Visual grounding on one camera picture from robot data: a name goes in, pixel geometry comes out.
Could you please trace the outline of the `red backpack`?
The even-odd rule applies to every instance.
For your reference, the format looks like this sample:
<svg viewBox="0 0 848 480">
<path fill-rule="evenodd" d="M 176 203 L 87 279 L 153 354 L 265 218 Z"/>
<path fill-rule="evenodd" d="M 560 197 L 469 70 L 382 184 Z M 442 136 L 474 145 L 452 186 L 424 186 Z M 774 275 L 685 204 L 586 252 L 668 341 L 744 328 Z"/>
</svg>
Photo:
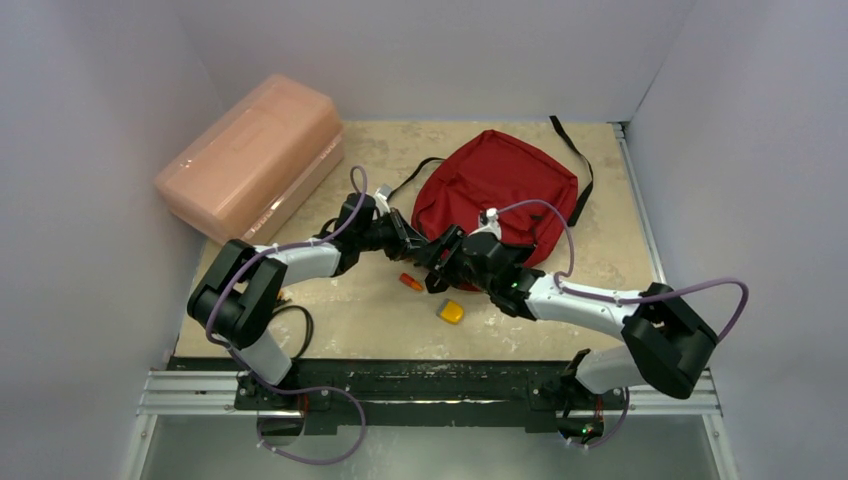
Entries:
<svg viewBox="0 0 848 480">
<path fill-rule="evenodd" d="M 589 172 L 584 188 L 578 176 L 543 150 L 510 134 L 486 130 L 446 158 L 428 157 L 392 193 L 418 177 L 425 166 L 437 168 L 421 186 L 410 223 L 434 240 L 448 227 L 474 229 L 480 213 L 495 208 L 503 240 L 527 247 L 526 267 L 541 264 L 574 227 L 594 190 L 594 170 L 566 133 L 560 120 L 549 118 L 558 137 L 582 160 Z"/>
</svg>

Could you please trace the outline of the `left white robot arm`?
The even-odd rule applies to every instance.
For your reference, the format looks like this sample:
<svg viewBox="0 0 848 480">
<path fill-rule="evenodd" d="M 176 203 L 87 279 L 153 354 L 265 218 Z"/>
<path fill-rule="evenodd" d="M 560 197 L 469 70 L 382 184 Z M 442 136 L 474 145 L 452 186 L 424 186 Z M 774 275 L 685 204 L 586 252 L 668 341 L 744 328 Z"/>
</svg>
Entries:
<svg viewBox="0 0 848 480">
<path fill-rule="evenodd" d="M 427 242 L 397 211 L 382 213 L 373 196 L 351 193 L 331 232 L 284 246 L 226 242 L 190 295 L 187 314 L 261 379 L 264 401 L 284 409 L 297 399 L 298 382 L 268 329 L 282 289 L 342 275 L 363 252 L 400 260 Z"/>
</svg>

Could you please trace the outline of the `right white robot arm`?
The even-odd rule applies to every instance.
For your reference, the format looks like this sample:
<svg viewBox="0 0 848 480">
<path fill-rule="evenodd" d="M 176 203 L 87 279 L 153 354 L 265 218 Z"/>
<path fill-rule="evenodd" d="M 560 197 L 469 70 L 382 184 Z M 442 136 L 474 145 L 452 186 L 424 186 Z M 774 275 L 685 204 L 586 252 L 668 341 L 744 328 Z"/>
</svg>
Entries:
<svg viewBox="0 0 848 480">
<path fill-rule="evenodd" d="M 661 283 L 623 292 L 572 284 L 526 267 L 531 252 L 491 232 L 454 228 L 416 261 L 429 271 L 431 290 L 474 287 L 508 316 L 560 321 L 621 340 L 620 347 L 589 352 L 564 376 L 561 392 L 573 406 L 625 386 L 649 385 L 676 399 L 692 395 L 718 336 L 678 292 Z"/>
</svg>

